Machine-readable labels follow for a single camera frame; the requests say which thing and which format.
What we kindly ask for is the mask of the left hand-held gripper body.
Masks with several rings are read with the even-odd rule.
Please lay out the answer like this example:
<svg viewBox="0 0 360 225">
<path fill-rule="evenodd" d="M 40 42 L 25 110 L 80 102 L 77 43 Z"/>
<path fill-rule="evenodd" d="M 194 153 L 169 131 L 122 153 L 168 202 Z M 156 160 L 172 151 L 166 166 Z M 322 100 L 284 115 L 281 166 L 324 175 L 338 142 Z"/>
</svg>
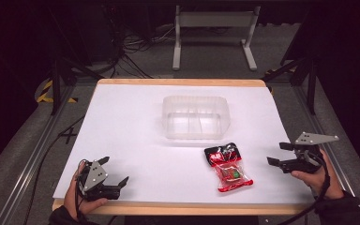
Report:
<svg viewBox="0 0 360 225">
<path fill-rule="evenodd" d="M 97 160 L 84 162 L 84 168 L 77 178 L 78 191 L 89 202 L 100 198 L 117 200 L 120 197 L 121 188 L 117 186 L 105 186 L 103 182 L 108 174 L 99 165 Z"/>
</svg>

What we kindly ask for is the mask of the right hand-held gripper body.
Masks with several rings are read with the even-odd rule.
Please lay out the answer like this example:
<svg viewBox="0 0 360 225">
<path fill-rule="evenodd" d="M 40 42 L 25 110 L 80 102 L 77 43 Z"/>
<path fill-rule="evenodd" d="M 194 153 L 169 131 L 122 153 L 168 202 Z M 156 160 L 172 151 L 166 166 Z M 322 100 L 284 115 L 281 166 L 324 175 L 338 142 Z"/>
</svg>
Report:
<svg viewBox="0 0 360 225">
<path fill-rule="evenodd" d="M 315 173 L 324 164 L 320 144 L 336 142 L 337 135 L 322 135 L 303 132 L 293 143 L 292 150 L 296 159 L 280 161 L 280 169 L 284 173 L 301 171 L 304 173 Z"/>
</svg>

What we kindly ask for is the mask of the person's right hand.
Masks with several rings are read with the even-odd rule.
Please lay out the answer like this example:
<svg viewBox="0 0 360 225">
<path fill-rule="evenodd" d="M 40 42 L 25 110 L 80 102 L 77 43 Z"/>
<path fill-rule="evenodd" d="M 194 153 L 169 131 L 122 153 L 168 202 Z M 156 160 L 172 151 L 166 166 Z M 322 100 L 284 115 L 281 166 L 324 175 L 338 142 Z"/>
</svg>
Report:
<svg viewBox="0 0 360 225">
<path fill-rule="evenodd" d="M 326 200 L 341 199 L 344 197 L 344 193 L 341 184 L 338 181 L 337 174 L 326 152 L 322 150 L 321 153 L 325 161 L 326 170 L 324 169 L 324 167 L 321 167 L 315 173 L 293 171 L 291 172 L 291 175 L 294 178 L 303 181 L 307 186 L 311 187 L 318 195 L 320 195 L 323 191 L 323 183 L 325 181 L 325 176 L 328 175 L 330 178 L 329 188 L 326 190 L 324 198 Z"/>
</svg>

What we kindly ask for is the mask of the person's left hand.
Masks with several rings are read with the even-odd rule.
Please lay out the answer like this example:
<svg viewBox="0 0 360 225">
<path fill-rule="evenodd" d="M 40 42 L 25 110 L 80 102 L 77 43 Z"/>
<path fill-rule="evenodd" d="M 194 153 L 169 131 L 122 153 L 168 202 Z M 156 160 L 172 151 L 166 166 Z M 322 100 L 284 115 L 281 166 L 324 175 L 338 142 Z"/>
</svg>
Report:
<svg viewBox="0 0 360 225">
<path fill-rule="evenodd" d="M 73 174 L 73 177 L 71 178 L 69 188 L 65 195 L 64 206 L 71 215 L 75 215 L 75 212 L 78 212 L 79 214 L 87 215 L 108 202 L 106 198 L 100 198 L 92 202 L 81 200 L 77 192 L 78 190 L 77 178 L 78 175 L 83 170 L 83 168 L 84 168 L 84 161 L 82 160 L 79 163 L 75 173 Z"/>
</svg>

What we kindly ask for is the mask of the white paper sheet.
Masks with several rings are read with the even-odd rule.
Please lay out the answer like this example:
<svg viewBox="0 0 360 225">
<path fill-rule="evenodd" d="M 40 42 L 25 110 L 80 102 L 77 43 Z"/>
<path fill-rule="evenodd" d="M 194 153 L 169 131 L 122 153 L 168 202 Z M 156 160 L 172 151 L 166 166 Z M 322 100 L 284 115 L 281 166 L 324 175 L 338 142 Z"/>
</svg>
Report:
<svg viewBox="0 0 360 225">
<path fill-rule="evenodd" d="M 213 141 L 166 138 L 161 114 L 168 96 L 226 98 L 229 129 Z M 287 139 L 265 87 L 98 84 L 53 196 L 64 197 L 81 160 L 108 157 L 107 184 L 127 181 L 122 203 L 311 203 L 310 189 L 303 182 L 267 162 L 293 157 L 278 146 Z M 252 185 L 218 191 L 218 178 L 204 150 L 226 143 L 237 145 Z"/>
</svg>

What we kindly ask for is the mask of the black tape cross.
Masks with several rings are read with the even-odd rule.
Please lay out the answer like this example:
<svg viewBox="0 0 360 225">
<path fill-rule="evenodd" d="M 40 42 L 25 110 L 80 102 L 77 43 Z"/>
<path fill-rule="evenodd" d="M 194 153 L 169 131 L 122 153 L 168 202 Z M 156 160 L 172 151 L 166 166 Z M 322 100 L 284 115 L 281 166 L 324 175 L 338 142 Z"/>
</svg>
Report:
<svg viewBox="0 0 360 225">
<path fill-rule="evenodd" d="M 77 134 L 74 132 L 74 127 L 70 127 L 59 134 L 60 138 L 65 139 L 65 144 L 69 144 L 70 140 L 76 136 Z"/>
</svg>

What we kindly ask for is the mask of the red snack packet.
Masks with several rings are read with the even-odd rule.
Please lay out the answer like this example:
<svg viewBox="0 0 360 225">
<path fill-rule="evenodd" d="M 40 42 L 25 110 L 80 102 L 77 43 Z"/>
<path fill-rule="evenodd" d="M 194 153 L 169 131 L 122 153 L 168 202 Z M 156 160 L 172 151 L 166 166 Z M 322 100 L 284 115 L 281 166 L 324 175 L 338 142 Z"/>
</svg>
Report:
<svg viewBox="0 0 360 225">
<path fill-rule="evenodd" d="M 242 157 L 235 143 L 205 148 L 204 154 L 219 180 L 219 192 L 251 186 L 254 183 L 243 170 Z"/>
</svg>

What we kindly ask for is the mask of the black metal stand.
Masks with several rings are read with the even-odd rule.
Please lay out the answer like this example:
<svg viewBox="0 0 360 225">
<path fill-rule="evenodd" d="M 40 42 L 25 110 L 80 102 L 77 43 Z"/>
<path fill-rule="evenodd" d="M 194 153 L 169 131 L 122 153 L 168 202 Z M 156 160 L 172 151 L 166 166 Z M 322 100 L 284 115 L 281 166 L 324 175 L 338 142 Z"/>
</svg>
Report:
<svg viewBox="0 0 360 225">
<path fill-rule="evenodd" d="M 287 71 L 294 69 L 294 73 L 289 79 L 291 86 L 301 86 L 307 80 L 307 108 L 312 115 L 315 115 L 315 89 L 316 89 L 316 65 L 313 57 L 304 57 L 293 60 L 290 63 L 271 72 L 267 72 L 262 80 L 267 83 Z"/>
<path fill-rule="evenodd" d="M 66 57 L 57 57 L 52 63 L 52 115 L 56 115 L 63 102 L 61 83 L 64 83 L 65 86 L 73 86 L 77 81 L 75 72 L 73 71 L 74 68 L 96 81 L 102 79 L 101 75 L 81 65 L 80 63 Z"/>
</svg>

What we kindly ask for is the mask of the clear plastic container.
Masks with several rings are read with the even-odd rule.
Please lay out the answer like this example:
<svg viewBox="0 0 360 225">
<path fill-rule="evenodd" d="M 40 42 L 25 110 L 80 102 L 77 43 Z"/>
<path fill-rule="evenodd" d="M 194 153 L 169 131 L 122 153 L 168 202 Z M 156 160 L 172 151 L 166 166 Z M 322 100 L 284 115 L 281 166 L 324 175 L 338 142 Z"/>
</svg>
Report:
<svg viewBox="0 0 360 225">
<path fill-rule="evenodd" d="M 222 139 L 231 124 L 225 97 L 165 97 L 161 119 L 165 136 L 174 140 Z"/>
</svg>

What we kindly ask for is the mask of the aluminium rail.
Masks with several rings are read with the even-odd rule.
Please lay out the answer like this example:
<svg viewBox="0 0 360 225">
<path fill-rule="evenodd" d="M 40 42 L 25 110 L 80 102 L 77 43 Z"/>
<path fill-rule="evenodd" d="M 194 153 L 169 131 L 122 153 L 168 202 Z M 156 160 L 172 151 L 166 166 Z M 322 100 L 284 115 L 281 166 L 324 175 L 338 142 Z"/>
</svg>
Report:
<svg viewBox="0 0 360 225">
<path fill-rule="evenodd" d="M 319 92 L 320 109 L 311 112 L 308 106 L 308 94 L 305 87 L 294 87 L 296 98 L 303 108 L 311 125 L 310 133 L 337 136 L 338 143 L 324 142 L 320 144 L 330 159 L 340 186 L 353 196 L 360 197 L 360 157 L 355 152 L 347 134 L 339 123 L 332 106 L 326 96 Z"/>
<path fill-rule="evenodd" d="M 41 130 L 32 130 L 36 134 L 34 143 L 31 145 L 32 149 L 26 156 L 24 163 L 16 162 L 13 167 L 8 166 L 10 177 L 16 178 L 16 183 L 13 185 L 10 195 L 6 198 L 5 205 L 0 211 L 0 225 L 8 225 L 14 217 L 17 207 L 20 205 L 21 200 L 30 186 L 38 167 L 41 165 L 42 158 L 48 151 L 48 140 L 51 138 L 53 129 L 62 113 L 66 102 L 74 90 L 74 86 L 65 86 L 60 94 L 61 103 L 58 104 L 56 112 L 50 109 L 48 112 L 43 112 L 44 120 L 37 122 L 30 119 L 29 125 L 40 126 Z"/>
</svg>

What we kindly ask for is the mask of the white metal table frame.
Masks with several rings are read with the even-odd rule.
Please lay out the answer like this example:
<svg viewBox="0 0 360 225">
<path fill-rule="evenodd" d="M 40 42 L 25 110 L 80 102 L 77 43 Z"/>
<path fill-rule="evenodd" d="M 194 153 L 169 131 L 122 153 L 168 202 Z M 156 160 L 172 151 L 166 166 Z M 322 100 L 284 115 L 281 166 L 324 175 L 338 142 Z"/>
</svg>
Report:
<svg viewBox="0 0 360 225">
<path fill-rule="evenodd" d="M 243 27 L 247 35 L 240 40 L 247 64 L 251 71 L 257 70 L 257 64 L 250 49 L 250 43 L 260 15 L 260 7 L 247 11 L 182 11 L 179 6 L 175 9 L 174 30 L 175 43 L 173 49 L 172 69 L 179 70 L 181 64 L 181 28 L 193 27 Z"/>
</svg>

